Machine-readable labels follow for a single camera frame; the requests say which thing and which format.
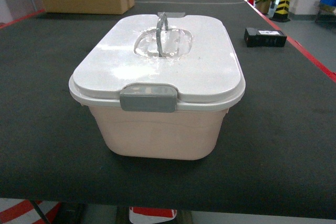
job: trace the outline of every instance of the black tabletop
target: black tabletop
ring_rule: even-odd
[[[336,219],[336,85],[244,0],[135,0],[124,15],[40,14],[0,30],[0,197]],[[221,20],[246,80],[215,149],[197,161],[120,156],[70,95],[77,65],[123,17]]]

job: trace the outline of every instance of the pink container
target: pink container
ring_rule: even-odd
[[[199,159],[214,149],[223,117],[244,94],[245,79],[219,20],[169,18],[166,56],[156,57],[150,33],[157,18],[120,20],[76,68],[70,92],[89,107],[112,151]],[[138,54],[142,40],[149,41],[148,56]]]

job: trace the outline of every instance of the container base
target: container base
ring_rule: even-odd
[[[106,145],[124,156],[196,160],[215,147],[222,111],[128,112],[89,107]]]

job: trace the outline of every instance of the yellow and black bollard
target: yellow and black bollard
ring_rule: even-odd
[[[277,9],[274,12],[274,15],[272,18],[270,18],[270,20],[276,22],[290,21],[290,19],[288,18],[289,1],[290,0],[280,0]]]

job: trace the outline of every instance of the small black package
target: small black package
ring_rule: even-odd
[[[247,47],[283,47],[287,36],[280,30],[265,30],[248,27],[245,29],[244,41]]]

